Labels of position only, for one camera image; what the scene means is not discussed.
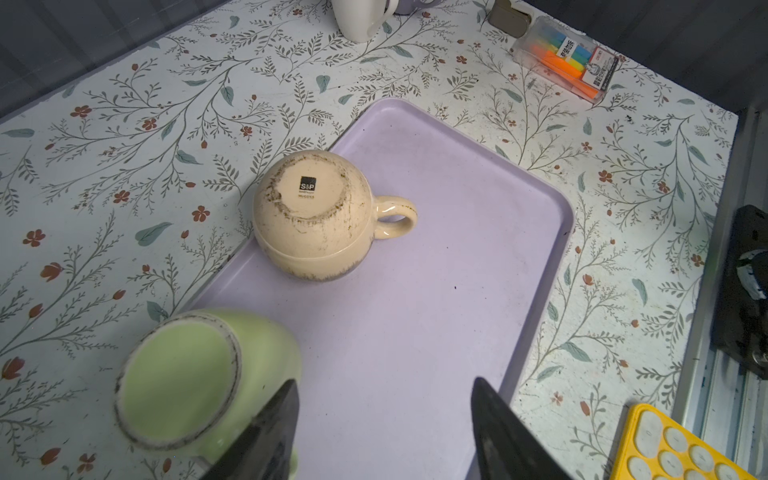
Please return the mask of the purple mug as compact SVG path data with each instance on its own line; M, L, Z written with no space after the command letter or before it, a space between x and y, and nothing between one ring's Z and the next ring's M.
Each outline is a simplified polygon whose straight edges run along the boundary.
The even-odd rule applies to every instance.
M418 10L432 8L442 4L444 0L398 0L396 15L410 15Z

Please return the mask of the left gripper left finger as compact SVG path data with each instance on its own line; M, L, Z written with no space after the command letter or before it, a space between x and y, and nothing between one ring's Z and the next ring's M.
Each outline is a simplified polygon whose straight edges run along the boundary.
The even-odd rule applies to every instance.
M201 479L295 479L299 408L297 382L287 380Z

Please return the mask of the beige ceramic teapot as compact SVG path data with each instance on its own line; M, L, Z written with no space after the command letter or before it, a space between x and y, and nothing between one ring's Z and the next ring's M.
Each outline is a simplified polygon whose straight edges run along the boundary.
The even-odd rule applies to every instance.
M280 270L309 281L347 274L374 241L406 235L417 223L411 201L374 195L355 165L323 150L296 152L275 163L253 201L259 247Z

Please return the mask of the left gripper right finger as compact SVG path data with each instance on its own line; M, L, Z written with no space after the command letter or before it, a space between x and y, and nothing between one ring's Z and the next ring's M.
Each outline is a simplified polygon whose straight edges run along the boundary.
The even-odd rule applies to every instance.
M480 479L570 479L484 378L470 403Z

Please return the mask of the white cream mug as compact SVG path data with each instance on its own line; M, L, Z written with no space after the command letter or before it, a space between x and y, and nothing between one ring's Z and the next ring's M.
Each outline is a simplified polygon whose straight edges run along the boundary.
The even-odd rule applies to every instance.
M341 33L355 43L370 41L382 24L394 14L398 4L398 0L331 1Z

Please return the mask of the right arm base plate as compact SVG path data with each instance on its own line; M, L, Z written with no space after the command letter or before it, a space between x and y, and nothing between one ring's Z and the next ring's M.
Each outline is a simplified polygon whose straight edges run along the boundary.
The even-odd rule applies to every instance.
M767 213L736 211L712 326L712 343L767 378Z

